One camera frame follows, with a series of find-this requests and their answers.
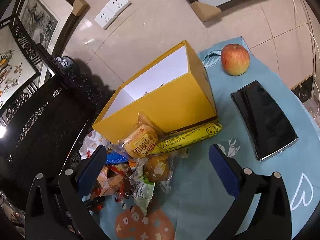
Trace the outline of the green white snack pack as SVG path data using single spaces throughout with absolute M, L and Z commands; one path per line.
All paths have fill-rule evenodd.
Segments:
M 153 198 L 155 183 L 143 174 L 143 166 L 138 166 L 129 178 L 132 186 L 132 198 L 135 204 L 141 209 L 144 216 L 148 214 L 148 207 Z

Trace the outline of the light blue table cloth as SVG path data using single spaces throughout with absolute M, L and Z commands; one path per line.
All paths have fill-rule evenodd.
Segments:
M 291 122 L 298 141 L 265 161 L 258 161 L 245 123 L 231 93 L 259 81 Z M 260 175 L 279 172 L 284 181 L 293 236 L 308 222 L 319 203 L 319 127 L 299 98 L 280 77 L 255 57 L 240 76 L 222 70 L 213 57 L 204 67 L 190 44 L 182 41 L 122 84 L 104 106 L 93 129 L 116 142 L 143 112 L 162 131 L 178 135 L 203 121 L 222 125 L 217 135 L 192 144 L 186 158 L 178 159 L 169 193 L 157 189 L 144 217 L 133 201 L 122 207 L 111 199 L 97 215 L 110 239 L 205 239 L 231 207 L 230 196 L 216 169 L 227 171 L 213 149 L 235 139 L 234 159 Z

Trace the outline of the long yellow rice cracker pack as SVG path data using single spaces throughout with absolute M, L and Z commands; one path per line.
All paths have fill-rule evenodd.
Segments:
M 150 154 L 168 153 L 179 150 L 199 141 L 206 140 L 215 136 L 222 129 L 222 125 L 215 122 L 210 122 L 195 128 L 191 131 L 169 138 L 159 142 Z

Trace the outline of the red yellow apple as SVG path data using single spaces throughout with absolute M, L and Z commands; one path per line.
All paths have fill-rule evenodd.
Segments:
M 250 55 L 242 45 L 228 44 L 221 50 L 221 63 L 227 74 L 240 76 L 249 68 Z

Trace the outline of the white floral tissue pack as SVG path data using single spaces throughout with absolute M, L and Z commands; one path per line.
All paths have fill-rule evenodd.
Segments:
M 108 149 L 110 142 L 106 140 L 96 130 L 92 130 L 86 135 L 80 147 L 79 153 L 81 160 L 90 158 L 99 145 L 103 145 Z

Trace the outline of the framed ink painting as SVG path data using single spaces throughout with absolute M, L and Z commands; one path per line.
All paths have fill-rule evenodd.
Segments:
M 84 0 L 16 0 L 12 13 L 33 41 L 56 57 L 62 55 L 88 9 Z

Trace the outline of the brown paper snack pack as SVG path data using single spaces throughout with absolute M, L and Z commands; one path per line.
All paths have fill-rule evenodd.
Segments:
M 123 177 L 113 172 L 108 166 L 104 165 L 97 180 L 101 186 L 99 196 L 110 196 L 115 194 L 123 183 Z

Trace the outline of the framed bird flower painting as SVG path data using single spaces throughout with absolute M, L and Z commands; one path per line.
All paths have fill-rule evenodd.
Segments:
M 1 125 L 53 76 L 17 16 L 1 20 Z

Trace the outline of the blue snack wrapper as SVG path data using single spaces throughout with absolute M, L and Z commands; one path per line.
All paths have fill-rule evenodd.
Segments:
M 107 153 L 106 165 L 117 165 L 127 162 L 128 159 L 117 152 L 111 151 Z

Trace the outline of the black smartphone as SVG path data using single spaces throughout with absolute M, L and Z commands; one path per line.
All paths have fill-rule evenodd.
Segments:
M 246 125 L 258 161 L 265 161 L 298 141 L 283 110 L 257 80 L 232 92 L 231 98 Z

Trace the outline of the round muffin clear pack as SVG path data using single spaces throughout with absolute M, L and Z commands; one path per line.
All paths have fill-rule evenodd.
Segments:
M 180 149 L 169 153 L 151 154 L 143 166 L 144 177 L 149 182 L 157 184 L 163 192 L 171 190 L 171 180 L 174 175 L 176 159 L 188 158 L 189 149 Z

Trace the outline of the white wall socket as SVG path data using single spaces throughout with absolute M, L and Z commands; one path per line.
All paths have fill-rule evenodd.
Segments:
M 113 21 L 131 5 L 129 0 L 109 0 L 94 18 L 94 21 L 106 30 Z

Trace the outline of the small bread clear pack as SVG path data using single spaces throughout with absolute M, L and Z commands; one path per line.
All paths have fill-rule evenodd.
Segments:
M 137 122 L 118 141 L 116 151 L 129 158 L 145 158 L 164 139 L 164 132 L 144 112 L 139 112 Z

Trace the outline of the dark carved wooden chair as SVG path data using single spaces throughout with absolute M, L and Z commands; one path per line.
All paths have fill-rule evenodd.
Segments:
M 52 60 L 57 74 L 16 112 L 1 138 L 1 191 L 25 210 L 34 177 L 59 174 L 74 143 L 81 139 L 114 93 L 80 60 Z

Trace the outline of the yellow cardboard box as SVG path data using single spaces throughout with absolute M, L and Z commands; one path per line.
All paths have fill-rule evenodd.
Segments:
M 218 119 L 206 69 L 186 40 L 123 83 L 92 127 L 116 143 L 129 133 L 140 112 L 166 135 Z

